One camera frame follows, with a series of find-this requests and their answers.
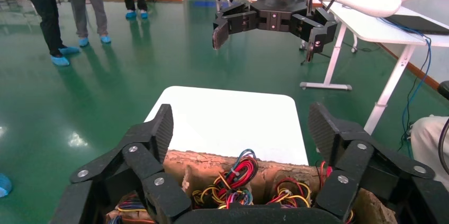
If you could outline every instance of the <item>gray pants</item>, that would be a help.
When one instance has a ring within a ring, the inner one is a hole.
[[[87,33],[87,15],[86,15],[86,0],[70,0],[73,10],[73,16],[76,24],[76,34],[80,38],[88,36]],[[99,35],[107,35],[107,19],[104,12],[103,0],[90,0],[95,11],[97,21],[97,33]]]

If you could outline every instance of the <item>glossy epoxy floor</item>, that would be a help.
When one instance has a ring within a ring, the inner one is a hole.
[[[333,82],[351,84],[353,91],[303,90],[302,81],[322,82],[328,58],[316,56],[300,66],[299,39],[258,30],[234,35],[214,51],[214,7],[194,1],[150,4],[148,21],[126,21],[122,3],[105,3],[110,45],[96,36],[89,7],[91,45],[71,57],[67,68],[50,62],[39,18],[22,14],[31,11],[29,5],[2,7],[0,172],[12,179],[14,190],[0,199],[1,223],[48,223],[72,171],[114,147],[173,85],[292,97],[313,165],[319,156],[307,132],[308,106],[319,101],[334,116],[364,124],[396,62],[372,43],[360,41],[356,55],[343,46]],[[62,3],[59,12],[65,44],[75,45],[70,4]],[[351,39],[348,34],[345,41]],[[331,49],[329,44],[325,53]],[[394,149],[413,79],[408,71],[403,75],[374,133]],[[424,86],[411,105],[411,119],[448,111],[446,100]]]

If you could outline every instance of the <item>metal screw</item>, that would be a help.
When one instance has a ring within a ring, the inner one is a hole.
[[[425,173],[427,172],[425,168],[420,167],[420,166],[414,166],[413,169],[414,169],[416,172],[420,172],[420,173],[422,173],[422,174],[425,174]]]
[[[84,177],[89,173],[88,170],[81,170],[80,172],[78,172],[78,177]]]
[[[128,151],[131,152],[131,153],[137,151],[137,146],[131,146],[131,147],[128,149]]]
[[[366,150],[366,145],[364,145],[364,144],[357,144],[357,147],[362,150]]]
[[[346,177],[344,175],[339,175],[338,176],[338,181],[341,182],[341,183],[345,183],[345,184],[349,182],[348,177]]]
[[[159,178],[155,179],[155,185],[156,186],[159,186],[159,185],[162,185],[162,184],[164,184],[164,179],[162,177],[159,177]]]

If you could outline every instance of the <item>white table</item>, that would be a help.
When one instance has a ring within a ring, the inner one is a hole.
[[[168,149],[238,157],[250,148],[261,160],[308,165],[296,105],[288,96],[172,86],[146,122],[162,104],[173,110]]]
[[[306,83],[302,82],[301,87],[313,87],[313,88],[328,88],[328,89],[344,89],[352,90],[350,85],[343,84],[331,84],[332,74],[334,73],[335,65],[337,64],[338,55],[342,46],[343,37],[345,35],[346,28],[349,28],[358,38],[369,42],[380,43],[395,43],[404,44],[405,48],[391,73],[387,84],[379,97],[379,100],[374,104],[374,109],[371,112],[370,117],[365,125],[365,131],[372,134],[376,127],[383,111],[387,107],[388,99],[390,98],[394,88],[396,87],[399,78],[402,75],[411,55],[415,49],[415,46],[425,46],[425,40],[417,34],[412,34],[400,30],[395,26],[389,25],[377,17],[371,17],[365,15],[356,10],[343,7],[340,3],[334,3],[330,8],[330,11],[335,17],[341,21],[342,25],[338,32],[337,41],[332,52],[329,66],[327,68],[326,77],[324,83]],[[449,26],[441,24],[435,20],[411,11],[407,8],[401,7],[396,14],[401,15],[417,15],[425,19],[428,19],[443,27],[449,28]],[[449,47],[449,36],[427,34],[432,39],[432,47]]]

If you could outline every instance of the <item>blue cable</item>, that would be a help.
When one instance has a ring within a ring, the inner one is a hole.
[[[420,33],[420,32],[417,31],[417,30],[414,30],[414,29],[411,29],[411,28],[408,28],[408,27],[405,27],[405,26],[402,26],[402,25],[397,25],[397,24],[392,23],[392,22],[389,22],[389,21],[387,21],[387,20],[385,20],[385,19],[383,19],[383,18],[381,18],[381,20],[382,20],[383,22],[389,24],[389,25],[396,26],[396,27],[398,27],[398,28],[400,28],[400,29],[402,29],[402,30],[416,33],[417,35],[419,35],[419,36],[421,36],[421,37],[424,38],[424,40],[426,41],[427,46],[428,46],[429,63],[427,64],[426,72],[424,73],[423,78],[421,79],[421,81],[419,82],[419,84],[418,84],[418,86],[416,87],[415,91],[413,92],[411,98],[410,98],[409,100],[407,100],[407,105],[406,105],[406,107],[404,108],[404,111],[402,112],[402,128],[404,129],[404,132],[405,132],[405,131],[407,131],[407,124],[405,124],[405,121],[404,121],[404,120],[405,120],[406,112],[407,112],[407,110],[408,110],[409,107],[410,107],[410,103],[411,103],[411,102],[413,101],[413,99],[415,98],[416,93],[417,93],[418,90],[421,88],[421,86],[422,86],[424,80],[426,79],[426,77],[427,77],[427,75],[428,75],[429,69],[430,69],[430,63],[432,62],[432,39],[429,38],[429,37],[427,37],[427,36],[425,36],[424,34]],[[408,148],[408,155],[409,155],[409,157],[411,157],[410,145],[409,145],[409,144],[407,144],[407,148]]]

